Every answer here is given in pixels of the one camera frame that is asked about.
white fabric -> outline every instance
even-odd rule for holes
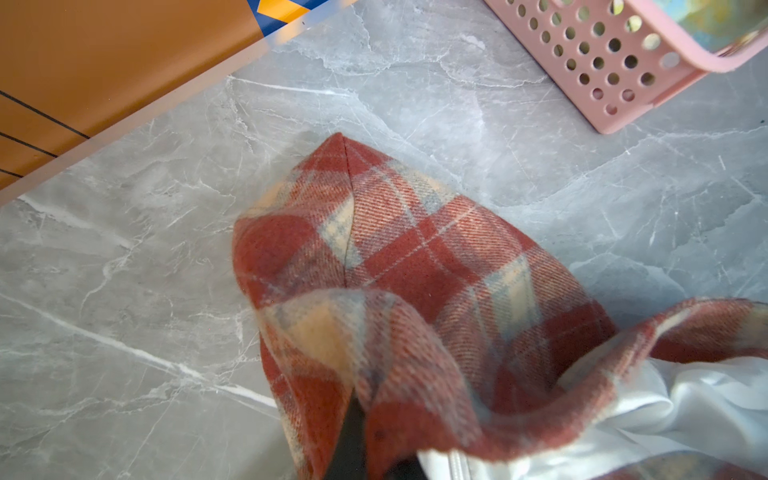
[[[496,463],[431,450],[419,461],[429,480],[588,480],[678,451],[768,476],[768,360],[648,359],[608,417],[564,448]]]

marble tile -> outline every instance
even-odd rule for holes
[[[623,326],[768,301],[765,78],[768,52],[602,136],[480,0],[359,0],[0,209],[0,476],[285,473],[231,230],[335,131],[491,208]]]

plaid jacket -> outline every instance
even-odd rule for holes
[[[304,479],[323,477],[353,390],[378,480],[417,450],[504,460],[568,444],[647,356],[768,358],[768,308],[746,300],[689,300],[617,335],[530,238],[341,134],[237,221],[233,264]],[[759,477],[691,453],[609,475],[649,476]]]

pink basket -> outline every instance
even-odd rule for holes
[[[618,15],[611,0],[485,2],[602,134],[768,45],[763,32],[733,55],[712,54],[653,0],[624,0]]]

basket hole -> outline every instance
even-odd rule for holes
[[[656,75],[647,71],[640,77],[640,83],[646,87],[650,87],[652,84],[656,83]]]
[[[629,69],[637,67],[637,57],[635,57],[634,55],[628,55],[624,59],[624,67],[627,67]]]
[[[664,68],[677,67],[679,64],[680,56],[676,51],[665,53],[664,56],[661,57],[661,66]]]
[[[608,42],[608,50],[613,52],[621,50],[621,40],[612,38],[611,41]]]
[[[624,28],[632,33],[635,33],[636,31],[640,30],[640,27],[643,26],[643,19],[640,18],[638,15],[632,15],[630,18],[627,18],[627,23],[624,24]]]
[[[661,37],[658,33],[650,33],[643,38],[643,49],[656,50],[661,45]]]
[[[624,0],[612,0],[609,8],[611,15],[619,15],[624,11]]]

